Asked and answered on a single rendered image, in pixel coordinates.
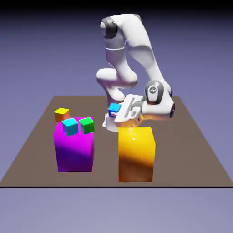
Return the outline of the small green cube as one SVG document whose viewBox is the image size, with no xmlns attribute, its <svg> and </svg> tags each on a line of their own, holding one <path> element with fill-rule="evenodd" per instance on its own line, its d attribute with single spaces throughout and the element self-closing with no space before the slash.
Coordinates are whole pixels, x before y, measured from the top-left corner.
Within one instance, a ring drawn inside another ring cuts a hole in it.
<svg viewBox="0 0 233 233">
<path fill-rule="evenodd" d="M 90 118 L 83 118 L 79 120 L 80 130 L 84 134 L 92 133 L 95 131 L 95 122 Z"/>
</svg>

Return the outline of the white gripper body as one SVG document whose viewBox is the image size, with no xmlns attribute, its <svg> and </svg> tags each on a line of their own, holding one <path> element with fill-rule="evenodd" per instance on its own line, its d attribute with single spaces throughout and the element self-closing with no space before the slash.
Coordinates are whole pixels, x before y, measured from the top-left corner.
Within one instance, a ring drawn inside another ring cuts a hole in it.
<svg viewBox="0 0 233 233">
<path fill-rule="evenodd" d="M 144 97 L 141 95 L 126 95 L 121 108 L 114 120 L 115 125 L 120 127 L 138 127 L 142 122 L 142 105 Z"/>
</svg>

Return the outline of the large magenta box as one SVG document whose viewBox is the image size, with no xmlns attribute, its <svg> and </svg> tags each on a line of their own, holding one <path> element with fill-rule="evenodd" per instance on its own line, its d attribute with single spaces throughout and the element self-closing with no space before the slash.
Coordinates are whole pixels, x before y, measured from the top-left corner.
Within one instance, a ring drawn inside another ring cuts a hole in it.
<svg viewBox="0 0 233 233">
<path fill-rule="evenodd" d="M 79 123 L 85 117 L 75 117 Z M 57 123 L 54 133 L 54 146 L 59 172 L 91 172 L 94 161 L 94 132 L 84 134 L 78 124 L 78 133 L 67 136 L 62 122 Z"/>
</svg>

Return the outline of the small blue cube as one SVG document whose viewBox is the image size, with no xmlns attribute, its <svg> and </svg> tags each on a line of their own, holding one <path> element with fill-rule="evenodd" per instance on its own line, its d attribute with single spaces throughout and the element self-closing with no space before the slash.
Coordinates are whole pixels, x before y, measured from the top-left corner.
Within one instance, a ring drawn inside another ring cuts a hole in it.
<svg viewBox="0 0 233 233">
<path fill-rule="evenodd" d="M 108 114 L 110 117 L 116 117 L 117 113 L 121 108 L 121 104 L 118 103 L 111 103 L 108 108 Z"/>
</svg>

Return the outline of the large orange box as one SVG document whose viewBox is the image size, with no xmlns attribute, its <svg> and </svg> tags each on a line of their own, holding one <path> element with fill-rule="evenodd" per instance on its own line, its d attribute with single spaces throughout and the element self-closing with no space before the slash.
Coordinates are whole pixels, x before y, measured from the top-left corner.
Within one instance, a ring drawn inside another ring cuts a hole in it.
<svg viewBox="0 0 233 233">
<path fill-rule="evenodd" d="M 119 128 L 119 182 L 152 182 L 156 143 L 150 127 Z"/>
</svg>

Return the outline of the small cyan cube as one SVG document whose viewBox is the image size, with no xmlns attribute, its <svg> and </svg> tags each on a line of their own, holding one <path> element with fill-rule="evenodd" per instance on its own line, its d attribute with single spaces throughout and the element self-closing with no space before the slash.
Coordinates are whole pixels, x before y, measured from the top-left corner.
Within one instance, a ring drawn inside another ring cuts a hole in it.
<svg viewBox="0 0 233 233">
<path fill-rule="evenodd" d="M 67 136 L 75 135 L 78 133 L 78 122 L 74 118 L 63 120 L 62 128 Z"/>
</svg>

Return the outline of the small yellow cube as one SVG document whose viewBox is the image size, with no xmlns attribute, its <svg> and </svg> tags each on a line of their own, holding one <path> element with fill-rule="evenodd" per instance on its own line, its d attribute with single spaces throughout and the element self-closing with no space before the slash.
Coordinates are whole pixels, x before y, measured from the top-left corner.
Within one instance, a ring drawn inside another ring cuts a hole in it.
<svg viewBox="0 0 233 233">
<path fill-rule="evenodd" d="M 59 108 L 54 111 L 55 121 L 62 122 L 70 118 L 70 110 L 66 108 Z"/>
</svg>

